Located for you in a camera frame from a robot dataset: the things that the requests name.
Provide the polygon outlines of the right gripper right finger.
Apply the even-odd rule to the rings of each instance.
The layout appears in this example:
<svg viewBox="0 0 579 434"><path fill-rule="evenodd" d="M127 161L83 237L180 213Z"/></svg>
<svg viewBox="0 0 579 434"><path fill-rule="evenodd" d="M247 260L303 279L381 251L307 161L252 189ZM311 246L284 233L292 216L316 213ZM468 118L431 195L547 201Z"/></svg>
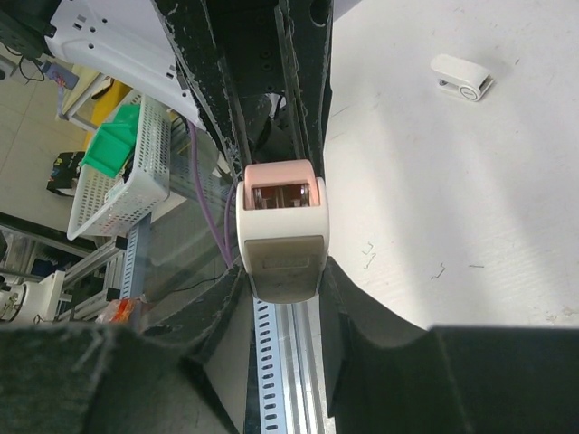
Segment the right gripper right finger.
<svg viewBox="0 0 579 434"><path fill-rule="evenodd" d="M398 316L333 259L319 290L327 412L339 433L575 433L573 328L435 326Z"/></svg>

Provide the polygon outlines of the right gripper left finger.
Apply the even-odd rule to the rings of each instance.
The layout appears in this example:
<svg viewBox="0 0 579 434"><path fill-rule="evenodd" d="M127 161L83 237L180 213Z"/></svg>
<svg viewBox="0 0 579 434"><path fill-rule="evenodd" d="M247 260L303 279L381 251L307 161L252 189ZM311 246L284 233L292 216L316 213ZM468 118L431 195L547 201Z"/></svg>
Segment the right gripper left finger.
<svg viewBox="0 0 579 434"><path fill-rule="evenodd" d="M4 433L240 433L247 288L234 265L173 315L1 326Z"/></svg>

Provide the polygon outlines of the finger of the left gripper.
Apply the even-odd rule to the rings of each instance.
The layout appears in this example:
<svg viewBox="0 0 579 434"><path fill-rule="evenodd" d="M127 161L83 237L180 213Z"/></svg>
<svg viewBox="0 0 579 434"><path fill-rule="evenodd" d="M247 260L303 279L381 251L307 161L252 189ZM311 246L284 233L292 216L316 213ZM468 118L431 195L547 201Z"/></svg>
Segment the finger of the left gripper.
<svg viewBox="0 0 579 434"><path fill-rule="evenodd" d="M153 3L188 88L232 170L251 162L240 101L205 1Z"/></svg>
<svg viewBox="0 0 579 434"><path fill-rule="evenodd" d="M325 174L333 12L332 1L280 1L275 7L293 154L308 159L317 176Z"/></svg>

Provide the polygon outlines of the white mini stapler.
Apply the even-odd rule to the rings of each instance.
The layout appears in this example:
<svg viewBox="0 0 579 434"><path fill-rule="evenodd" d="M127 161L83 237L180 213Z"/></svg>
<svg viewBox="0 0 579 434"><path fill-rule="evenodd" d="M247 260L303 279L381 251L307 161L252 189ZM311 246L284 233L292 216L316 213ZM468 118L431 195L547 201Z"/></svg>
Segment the white mini stapler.
<svg viewBox="0 0 579 434"><path fill-rule="evenodd" d="M440 91L472 102L480 101L495 81L488 69L448 54L435 56L430 67Z"/></svg>

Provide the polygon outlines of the pink mini stapler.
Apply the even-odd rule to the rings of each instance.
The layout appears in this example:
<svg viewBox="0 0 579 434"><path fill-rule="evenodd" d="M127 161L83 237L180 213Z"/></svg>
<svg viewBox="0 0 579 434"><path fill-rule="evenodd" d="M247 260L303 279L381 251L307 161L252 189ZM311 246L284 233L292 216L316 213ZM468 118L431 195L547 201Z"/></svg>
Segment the pink mini stapler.
<svg viewBox="0 0 579 434"><path fill-rule="evenodd" d="M325 181L308 159L248 165L237 185L236 229L256 298L294 304L318 293L329 209Z"/></svg>

